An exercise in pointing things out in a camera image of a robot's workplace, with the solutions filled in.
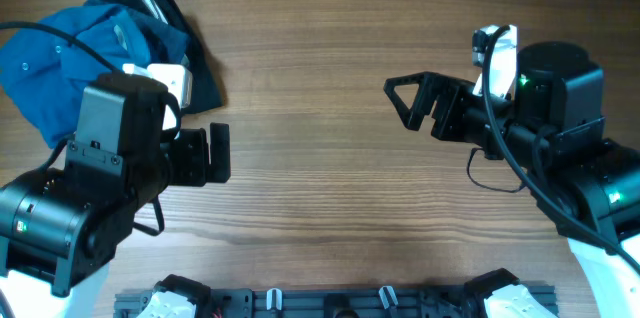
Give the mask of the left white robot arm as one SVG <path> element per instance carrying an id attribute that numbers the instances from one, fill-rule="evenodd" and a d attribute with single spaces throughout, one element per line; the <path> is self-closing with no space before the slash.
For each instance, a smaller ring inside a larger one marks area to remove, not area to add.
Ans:
<path id="1" fill-rule="evenodd" d="M 224 183 L 230 128 L 165 128 L 180 105 L 168 88 L 138 75 L 106 73 L 83 91 L 75 131 L 47 161 L 1 190 L 1 313 L 85 317 L 117 247 L 134 231 L 157 236 L 136 213 L 170 186 Z"/>

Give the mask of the blue polo shirt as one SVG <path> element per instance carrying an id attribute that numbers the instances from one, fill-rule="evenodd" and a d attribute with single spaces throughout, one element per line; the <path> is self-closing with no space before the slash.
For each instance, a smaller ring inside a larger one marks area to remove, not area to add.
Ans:
<path id="1" fill-rule="evenodd" d="M 85 43 L 109 63 L 151 62 L 139 27 L 115 4 L 72 7 L 41 21 Z M 1 85 L 49 147 L 75 131 L 84 88 L 109 70 L 54 35 L 23 29 L 1 47 Z"/>

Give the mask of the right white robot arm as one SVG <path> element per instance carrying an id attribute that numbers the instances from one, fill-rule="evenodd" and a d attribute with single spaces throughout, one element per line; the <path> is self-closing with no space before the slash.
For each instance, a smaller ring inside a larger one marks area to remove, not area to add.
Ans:
<path id="1" fill-rule="evenodd" d="M 476 82 L 422 72 L 385 82 L 402 124 L 503 160 L 566 238 L 603 317 L 639 313 L 639 153 L 604 135 L 604 74 L 581 47 L 474 44 Z"/>

